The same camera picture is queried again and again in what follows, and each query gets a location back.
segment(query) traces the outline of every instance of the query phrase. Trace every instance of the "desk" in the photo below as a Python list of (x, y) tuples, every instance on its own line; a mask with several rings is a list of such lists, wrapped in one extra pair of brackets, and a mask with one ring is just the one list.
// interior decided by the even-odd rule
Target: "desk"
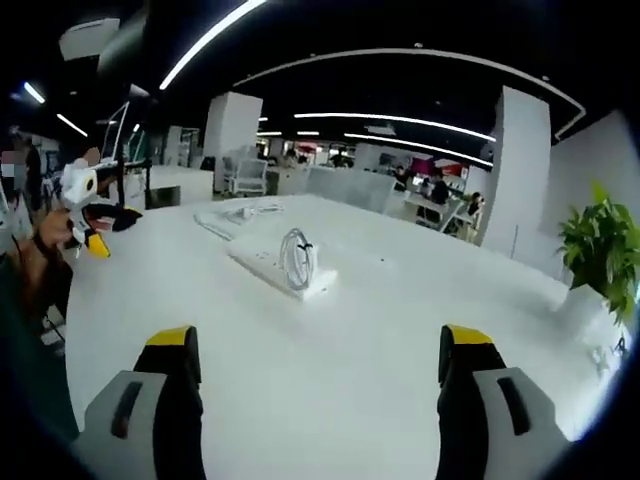
[(469, 215), (466, 211), (464, 213), (456, 213), (453, 218), (457, 218), (458, 220), (470, 225), (473, 225), (476, 221), (476, 217)]
[(83, 253), (66, 344), (81, 429), (87, 405), (133, 367), (149, 337), (193, 324), (209, 478), (434, 478), (447, 322), (493, 337), (507, 365), (555, 402), (564, 432), (575, 438), (583, 428), (599, 380), (584, 350), (560, 341), (549, 320), (566, 286), (408, 222), (310, 196), (281, 201), (285, 212), (256, 229), (302, 228), (339, 272), (336, 288), (311, 303), (228, 258), (225, 243), (192, 218), (211, 203), (149, 211), (130, 230), (106, 234), (108, 260)]
[(438, 203), (432, 202), (428, 198), (424, 198), (419, 193), (409, 193), (404, 199), (404, 205), (405, 211), (403, 212), (403, 219), (408, 220), (411, 223), (414, 223), (416, 221), (418, 208), (420, 207), (438, 213), (441, 219), (447, 212), (447, 205), (440, 205)]

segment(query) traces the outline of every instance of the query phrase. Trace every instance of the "white power strip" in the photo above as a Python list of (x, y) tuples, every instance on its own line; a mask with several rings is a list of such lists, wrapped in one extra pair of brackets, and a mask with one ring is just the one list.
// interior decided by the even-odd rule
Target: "white power strip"
[(253, 275), (298, 300), (309, 300), (335, 287), (338, 272), (318, 266), (308, 288), (300, 291), (291, 289), (280, 265), (280, 242), (281, 239), (265, 236), (239, 237), (229, 243), (228, 253)]

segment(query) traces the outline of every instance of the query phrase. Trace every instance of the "black ceiling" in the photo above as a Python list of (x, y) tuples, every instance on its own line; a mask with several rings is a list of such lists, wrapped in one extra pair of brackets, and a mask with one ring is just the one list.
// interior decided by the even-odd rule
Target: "black ceiling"
[[(28, 19), (31, 43), (10, 52), (3, 75), (5, 123), (25, 123), (58, 137), (75, 134), (55, 119), (64, 113), (99, 135), (95, 120), (115, 110), (134, 82), (158, 107), (132, 119), (166, 126), (204, 125), (210, 99), (234, 91), (264, 99), (263, 127), (294, 134), (319, 130), (327, 140), (343, 133), (367, 133), (362, 120), (294, 120), (295, 113), (355, 112), (397, 115), (455, 125), (480, 133), (492, 130), (501, 86), (529, 92), (551, 105), (557, 131), (577, 109), (557, 95), (496, 69), (425, 55), (367, 55), (323, 60), (233, 85), (278, 65), (360, 49), (443, 50), (473, 55), (516, 68), (572, 96), (587, 116), (566, 135), (621, 106), (632, 85), (632, 28), (625, 15), (602, 5), (548, 1), (278, 1), (269, 0), (210, 43), (165, 91), (158, 86), (188, 48), (239, 1), (151, 0), (142, 43), (133, 61), (114, 62), (115, 81), (99, 81), (97, 58), (64, 62), (58, 38), (81, 21), (115, 16), (125, 24), (142, 1), (30, 2), (11, 6), (4, 18)], [(8, 95), (30, 80), (47, 103), (17, 107)], [(397, 138), (478, 156), (484, 141), (467, 135), (394, 123)]]

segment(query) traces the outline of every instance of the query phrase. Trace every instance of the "coiled cable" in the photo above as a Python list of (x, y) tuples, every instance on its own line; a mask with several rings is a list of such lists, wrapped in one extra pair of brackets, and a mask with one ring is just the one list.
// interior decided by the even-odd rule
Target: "coiled cable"
[(280, 266), (289, 288), (299, 292), (309, 287), (316, 269), (316, 254), (304, 233), (294, 228), (282, 239)]

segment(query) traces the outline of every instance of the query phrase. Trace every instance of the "white cable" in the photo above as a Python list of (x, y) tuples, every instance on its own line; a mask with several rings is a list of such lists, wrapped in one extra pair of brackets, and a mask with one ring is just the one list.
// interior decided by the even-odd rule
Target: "white cable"
[(241, 229), (255, 218), (269, 216), (284, 211), (282, 202), (273, 199), (258, 199), (251, 202), (235, 202), (221, 205), (209, 212), (194, 214), (193, 219), (203, 228), (224, 240), (231, 241)]
[(290, 230), (280, 246), (280, 266), (289, 288), (296, 292), (309, 288), (316, 262), (314, 247), (307, 242), (304, 233), (299, 228)]

